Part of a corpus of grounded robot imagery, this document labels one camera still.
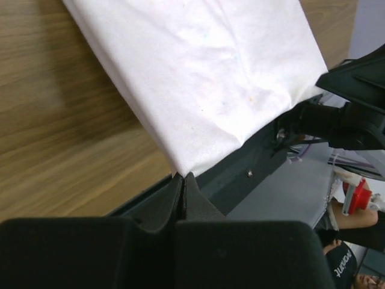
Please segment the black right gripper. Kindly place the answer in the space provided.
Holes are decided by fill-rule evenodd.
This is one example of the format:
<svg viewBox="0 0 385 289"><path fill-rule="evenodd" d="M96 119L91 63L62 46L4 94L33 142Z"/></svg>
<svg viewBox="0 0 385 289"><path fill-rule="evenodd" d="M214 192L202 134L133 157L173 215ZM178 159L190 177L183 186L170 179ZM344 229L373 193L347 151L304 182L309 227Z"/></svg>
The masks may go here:
<svg viewBox="0 0 385 289"><path fill-rule="evenodd" d="M328 143L331 148L350 151L384 149L384 47L348 61L322 74L316 86L346 100L342 107L304 101L276 123L283 133L276 151L306 141L298 135L314 139L308 144Z"/></svg>

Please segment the white t shirt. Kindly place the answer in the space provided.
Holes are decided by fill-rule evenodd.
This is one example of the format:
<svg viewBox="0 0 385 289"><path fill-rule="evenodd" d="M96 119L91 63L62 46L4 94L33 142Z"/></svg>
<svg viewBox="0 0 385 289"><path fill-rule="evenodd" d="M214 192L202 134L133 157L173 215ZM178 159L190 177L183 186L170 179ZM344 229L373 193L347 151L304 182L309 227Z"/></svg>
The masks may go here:
<svg viewBox="0 0 385 289"><path fill-rule="evenodd" d="M66 1L175 173L200 175L319 94L299 1Z"/></svg>

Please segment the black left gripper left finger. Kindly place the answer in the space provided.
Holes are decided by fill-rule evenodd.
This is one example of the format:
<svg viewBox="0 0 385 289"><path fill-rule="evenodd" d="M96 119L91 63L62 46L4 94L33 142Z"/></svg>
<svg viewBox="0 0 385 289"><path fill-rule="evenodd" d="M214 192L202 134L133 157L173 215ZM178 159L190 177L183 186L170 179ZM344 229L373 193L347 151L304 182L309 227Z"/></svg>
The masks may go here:
<svg viewBox="0 0 385 289"><path fill-rule="evenodd" d="M2 288L173 288L183 177L123 217L1 223Z"/></svg>

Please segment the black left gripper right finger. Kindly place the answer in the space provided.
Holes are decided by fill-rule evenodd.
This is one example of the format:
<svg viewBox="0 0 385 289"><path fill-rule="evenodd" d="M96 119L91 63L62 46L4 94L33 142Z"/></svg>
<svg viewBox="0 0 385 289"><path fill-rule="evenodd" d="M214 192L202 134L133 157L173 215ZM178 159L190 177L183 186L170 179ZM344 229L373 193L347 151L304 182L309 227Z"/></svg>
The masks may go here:
<svg viewBox="0 0 385 289"><path fill-rule="evenodd" d="M298 221L231 221L184 179L175 288L334 288L317 235Z"/></svg>

